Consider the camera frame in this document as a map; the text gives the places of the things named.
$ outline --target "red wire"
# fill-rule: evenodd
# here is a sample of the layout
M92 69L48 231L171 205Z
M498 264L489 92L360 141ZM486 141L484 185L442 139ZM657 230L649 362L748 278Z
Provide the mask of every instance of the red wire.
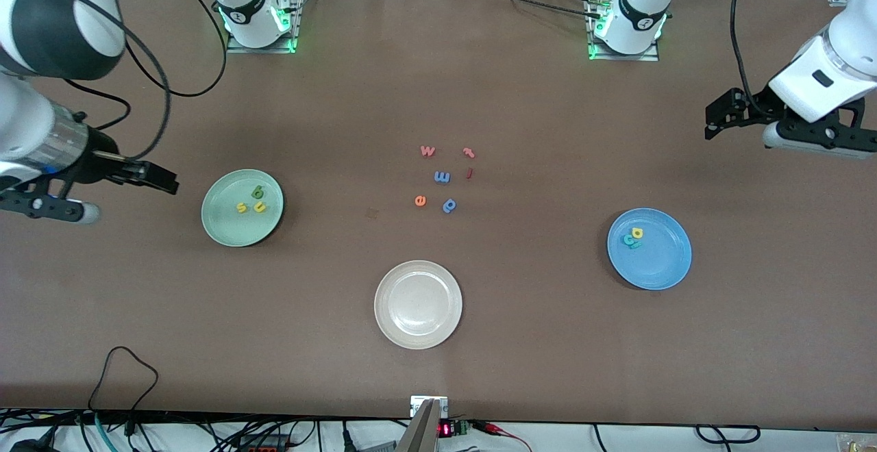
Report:
M529 450L529 452L533 452L533 449L530 448L530 444L527 443L523 438L518 437L518 436L514 436L513 434L510 434L505 430L502 430L502 433L504 433L504 435L503 435L504 437L513 438L513 439L517 440L517 442L523 443L523 445L526 446L526 448L527 448L527 450Z

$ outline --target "green plate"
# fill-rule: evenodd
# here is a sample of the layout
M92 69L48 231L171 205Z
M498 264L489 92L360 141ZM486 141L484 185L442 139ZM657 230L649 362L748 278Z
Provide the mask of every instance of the green plate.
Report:
M263 196L255 199L253 192L262 187ZM255 212L257 202L267 206ZM247 206L238 212L238 203ZM258 169L239 169L219 178L201 204L201 224L216 243L227 247L247 247L264 240L283 215L283 192L271 175Z

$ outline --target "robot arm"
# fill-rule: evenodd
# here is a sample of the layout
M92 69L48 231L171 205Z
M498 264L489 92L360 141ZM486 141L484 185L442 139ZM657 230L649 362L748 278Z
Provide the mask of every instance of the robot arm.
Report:
M764 124L767 147L868 158L877 152L877 131L861 127L862 97L877 89L875 61L877 0L847 0L845 9L754 95L757 108L739 89L711 103L705 136L710 140L726 128ZM840 123L840 110L852 112L851 125Z
M118 0L91 0L121 21ZM291 28L288 0L217 0L232 36L265 47ZM46 99L23 77L95 80L122 56L125 34L78 0L0 0L0 209L88 223L97 206L68 199L74 183L100 180L175 194L176 175L124 158L85 114ZM53 180L64 182L49 195Z

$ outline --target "metal mounting plate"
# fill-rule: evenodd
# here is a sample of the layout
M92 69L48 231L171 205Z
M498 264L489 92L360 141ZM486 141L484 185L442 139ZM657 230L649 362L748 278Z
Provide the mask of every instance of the metal mounting plate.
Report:
M414 418L417 410L420 409L420 405L426 399L438 399L438 402L441 402L441 417L443 420L447 418L447 397L444 396L411 396L411 418Z
M289 31L283 34L269 46L253 49L253 47L245 47L238 43L233 37L228 39L228 53L295 53L298 48L298 31L301 28L301 7L304 6L304 0L282 0L281 8L288 7L292 12L281 14L281 20L287 21L291 27Z

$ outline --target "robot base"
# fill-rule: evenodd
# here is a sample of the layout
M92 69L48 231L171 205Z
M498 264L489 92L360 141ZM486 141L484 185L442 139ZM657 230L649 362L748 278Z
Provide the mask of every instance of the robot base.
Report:
M607 19L610 17L608 11L611 9L612 0L595 0L585 2L585 12L596 12L601 18L585 18L585 30L588 32L588 59L589 60L628 60L633 62L657 62L658 61L658 38L660 38L660 28L652 45L642 53L636 55L626 55L618 53L614 49L608 47L605 41L595 35L596 31L600 31L607 27Z
M289 12L277 11L277 22L283 27L287 27L288 31L282 34L277 40L265 47L245 47L234 37L229 34L228 53L295 53L298 47L298 31L301 28L301 9L304 6L304 0L281 0L284 5L288 5L285 10Z

